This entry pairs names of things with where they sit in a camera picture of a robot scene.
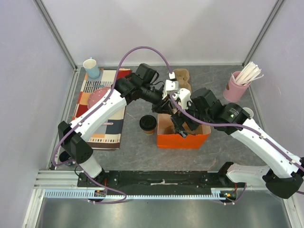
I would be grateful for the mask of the brown cardboard cup carrier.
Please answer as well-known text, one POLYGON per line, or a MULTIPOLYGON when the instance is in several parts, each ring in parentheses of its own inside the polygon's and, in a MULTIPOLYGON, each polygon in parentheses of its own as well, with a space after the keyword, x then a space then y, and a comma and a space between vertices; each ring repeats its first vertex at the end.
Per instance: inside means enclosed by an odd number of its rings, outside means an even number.
POLYGON ((163 129, 163 134, 175 134, 174 127, 167 127, 163 129))

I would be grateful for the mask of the brown paper coffee cup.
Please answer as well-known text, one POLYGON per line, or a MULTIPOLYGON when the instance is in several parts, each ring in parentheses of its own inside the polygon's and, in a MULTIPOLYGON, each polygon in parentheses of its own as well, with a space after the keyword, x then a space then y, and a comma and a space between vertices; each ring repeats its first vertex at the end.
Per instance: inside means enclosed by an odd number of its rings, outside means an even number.
POLYGON ((152 129, 152 130, 144 130, 143 132, 144 132, 146 135, 152 135, 152 134, 154 134, 155 129, 152 129))

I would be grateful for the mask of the orange paper bag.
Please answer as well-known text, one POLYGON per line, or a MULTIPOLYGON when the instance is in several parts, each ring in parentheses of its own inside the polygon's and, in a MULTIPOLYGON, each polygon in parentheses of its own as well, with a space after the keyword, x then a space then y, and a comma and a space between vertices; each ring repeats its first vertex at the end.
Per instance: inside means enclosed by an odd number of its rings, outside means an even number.
POLYGON ((200 125, 183 138, 177 133, 163 134, 163 129, 167 127, 174 127, 171 116, 158 114, 157 146, 161 149, 199 149, 211 133, 210 126, 200 125))

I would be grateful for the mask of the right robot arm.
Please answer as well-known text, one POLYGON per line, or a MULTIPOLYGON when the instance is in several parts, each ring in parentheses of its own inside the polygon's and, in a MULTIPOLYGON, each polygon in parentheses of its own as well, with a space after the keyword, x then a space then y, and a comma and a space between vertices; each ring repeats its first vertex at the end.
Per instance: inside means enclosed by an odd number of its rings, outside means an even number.
POLYGON ((281 146, 264 132, 250 114, 236 103, 222 104, 211 90, 201 88, 193 93, 180 89, 170 94, 177 112, 171 117, 176 131, 187 134, 183 124, 194 130, 199 125, 212 126, 248 147, 264 161, 265 166, 243 166, 226 162, 218 183, 228 187, 232 183, 245 183, 266 187, 274 195, 288 199, 304 183, 304 160, 281 146))

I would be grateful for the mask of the black coffee cup lid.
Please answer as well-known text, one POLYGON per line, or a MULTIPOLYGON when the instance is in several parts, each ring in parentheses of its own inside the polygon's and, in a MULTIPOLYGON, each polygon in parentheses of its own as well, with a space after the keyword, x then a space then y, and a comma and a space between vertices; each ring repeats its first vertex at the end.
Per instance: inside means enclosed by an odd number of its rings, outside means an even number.
POLYGON ((144 131, 152 131, 157 126, 157 120, 152 115, 144 115, 139 121, 139 126, 144 131))

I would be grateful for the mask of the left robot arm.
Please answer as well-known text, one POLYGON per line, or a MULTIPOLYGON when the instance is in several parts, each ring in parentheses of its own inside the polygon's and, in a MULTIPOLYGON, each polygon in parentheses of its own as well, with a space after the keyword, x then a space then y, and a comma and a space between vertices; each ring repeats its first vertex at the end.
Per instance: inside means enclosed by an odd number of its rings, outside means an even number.
POLYGON ((175 74, 170 73, 169 76, 170 79, 160 89, 155 89, 152 80, 159 77, 158 72, 147 64, 140 64, 136 72, 116 80, 111 89, 83 115, 71 123, 63 121, 58 125, 59 146, 87 173, 87 180, 94 187, 103 184, 104 175, 87 141, 112 115, 137 99, 151 103, 154 112, 172 113, 167 95, 179 86, 175 74))

